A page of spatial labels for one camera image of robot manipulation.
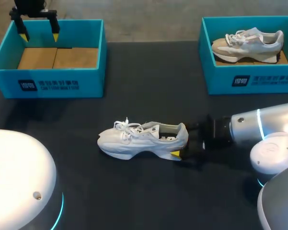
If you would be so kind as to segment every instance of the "gray floor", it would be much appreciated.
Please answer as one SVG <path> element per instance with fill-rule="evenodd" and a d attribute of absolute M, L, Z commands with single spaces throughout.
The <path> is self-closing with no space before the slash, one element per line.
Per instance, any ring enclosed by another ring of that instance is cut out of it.
<path fill-rule="evenodd" d="M 288 15 L 288 0 L 47 0 L 58 18 L 104 19 L 108 41 L 197 40 L 203 16 Z M 0 0 L 0 41 L 13 0 Z"/>

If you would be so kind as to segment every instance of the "blue box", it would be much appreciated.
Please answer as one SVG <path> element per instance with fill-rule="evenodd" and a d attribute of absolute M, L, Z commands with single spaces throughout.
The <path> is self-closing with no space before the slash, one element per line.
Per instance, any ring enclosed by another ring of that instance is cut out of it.
<path fill-rule="evenodd" d="M 217 66 L 211 44 L 225 34 L 257 27 L 265 33 L 284 33 L 283 51 L 288 60 L 288 16 L 204 17 L 199 55 L 209 94 L 288 92 L 288 64 Z"/>
<path fill-rule="evenodd" d="M 5 98 L 102 97 L 106 63 L 103 20 L 59 20 L 55 42 L 48 20 L 24 21 L 30 36 L 25 42 L 14 22 L 0 45 L 0 90 Z M 17 69 L 27 47 L 98 48 L 96 68 Z M 45 87 L 54 82 L 56 87 Z"/>

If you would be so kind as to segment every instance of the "black table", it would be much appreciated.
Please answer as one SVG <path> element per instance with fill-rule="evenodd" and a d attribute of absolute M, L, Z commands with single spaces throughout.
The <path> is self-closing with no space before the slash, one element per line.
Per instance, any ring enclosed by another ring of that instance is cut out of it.
<path fill-rule="evenodd" d="M 109 43 L 102 99 L 5 100 L 0 128 L 24 132 L 52 154 L 63 184 L 64 230 L 260 230 L 248 149 L 176 163 L 100 153 L 116 120 L 194 122 L 288 103 L 288 94 L 208 96 L 197 42 Z"/>

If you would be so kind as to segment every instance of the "sneaker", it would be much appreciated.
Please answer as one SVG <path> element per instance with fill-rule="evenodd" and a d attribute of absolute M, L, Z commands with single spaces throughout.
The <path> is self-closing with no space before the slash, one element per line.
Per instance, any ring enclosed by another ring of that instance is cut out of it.
<path fill-rule="evenodd" d="M 129 160 L 143 151 L 150 151 L 160 158 L 178 161 L 173 152 L 183 149 L 188 132 L 183 123 L 177 126 L 149 122 L 143 125 L 115 121 L 114 127 L 99 134 L 98 146 L 106 154 Z"/>
<path fill-rule="evenodd" d="M 262 33 L 257 28 L 239 30 L 235 35 L 226 34 L 225 38 L 214 41 L 212 51 L 228 62 L 250 57 L 261 62 L 276 63 L 283 39 L 284 35 L 280 30 L 274 34 Z"/>

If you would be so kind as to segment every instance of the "shoelace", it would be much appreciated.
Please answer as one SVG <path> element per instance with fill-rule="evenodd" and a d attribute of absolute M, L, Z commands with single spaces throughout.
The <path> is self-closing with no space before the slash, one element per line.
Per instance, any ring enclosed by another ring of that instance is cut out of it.
<path fill-rule="evenodd" d="M 141 124 L 139 124 L 139 123 L 130 123 L 129 124 L 128 118 L 126 118 L 125 122 L 123 122 L 123 121 L 115 121 L 114 122 L 114 128 L 124 132 L 123 133 L 123 139 L 130 138 L 130 136 L 137 137 L 140 132 L 144 131 L 144 129 L 140 126 L 141 126 Z"/>
<path fill-rule="evenodd" d="M 246 42 L 246 37 L 240 35 L 240 33 L 245 32 L 244 30 L 238 30 L 234 35 L 233 34 L 226 34 L 226 41 L 228 45 L 232 46 L 235 43 L 242 43 Z"/>

